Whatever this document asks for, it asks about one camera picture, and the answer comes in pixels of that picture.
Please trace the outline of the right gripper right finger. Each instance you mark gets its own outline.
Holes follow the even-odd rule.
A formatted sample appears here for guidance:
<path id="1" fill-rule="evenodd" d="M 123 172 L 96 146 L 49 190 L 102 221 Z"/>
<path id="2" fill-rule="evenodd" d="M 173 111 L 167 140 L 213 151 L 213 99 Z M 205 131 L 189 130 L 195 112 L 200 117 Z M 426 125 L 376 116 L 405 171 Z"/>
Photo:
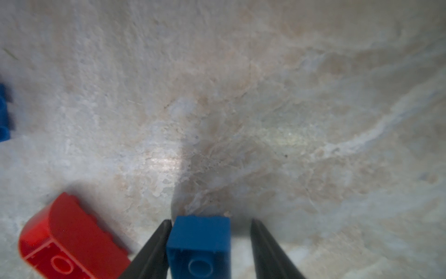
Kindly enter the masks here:
<path id="1" fill-rule="evenodd" d="M 252 219 L 250 239 L 257 279 L 305 279 L 262 221 Z"/>

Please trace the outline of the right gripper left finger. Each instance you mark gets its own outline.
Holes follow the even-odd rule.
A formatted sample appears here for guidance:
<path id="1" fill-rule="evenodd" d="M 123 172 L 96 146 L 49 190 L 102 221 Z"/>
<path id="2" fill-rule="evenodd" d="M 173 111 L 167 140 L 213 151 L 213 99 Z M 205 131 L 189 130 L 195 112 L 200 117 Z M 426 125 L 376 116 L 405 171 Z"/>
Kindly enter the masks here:
<path id="1" fill-rule="evenodd" d="M 166 244 L 172 228 L 171 220 L 162 221 L 118 279 L 166 279 L 169 268 Z"/>

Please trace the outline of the red curved lego brick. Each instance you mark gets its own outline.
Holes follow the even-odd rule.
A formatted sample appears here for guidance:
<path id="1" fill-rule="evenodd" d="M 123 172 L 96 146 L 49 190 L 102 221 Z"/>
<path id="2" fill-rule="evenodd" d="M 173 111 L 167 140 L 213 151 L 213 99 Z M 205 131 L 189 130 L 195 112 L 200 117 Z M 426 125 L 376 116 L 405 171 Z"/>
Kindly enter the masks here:
<path id="1" fill-rule="evenodd" d="M 46 279 L 116 279 L 131 263 L 127 251 L 68 193 L 26 223 L 18 249 Z"/>

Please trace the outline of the dark blue lego brick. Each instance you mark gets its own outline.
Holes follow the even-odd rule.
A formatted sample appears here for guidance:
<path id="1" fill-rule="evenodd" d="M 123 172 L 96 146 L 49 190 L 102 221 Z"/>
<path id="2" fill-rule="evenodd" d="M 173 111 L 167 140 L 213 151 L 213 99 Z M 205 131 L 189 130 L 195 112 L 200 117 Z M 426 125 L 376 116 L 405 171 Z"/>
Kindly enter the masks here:
<path id="1" fill-rule="evenodd" d="M 173 279 L 230 279 L 230 219 L 177 217 L 166 252 Z"/>

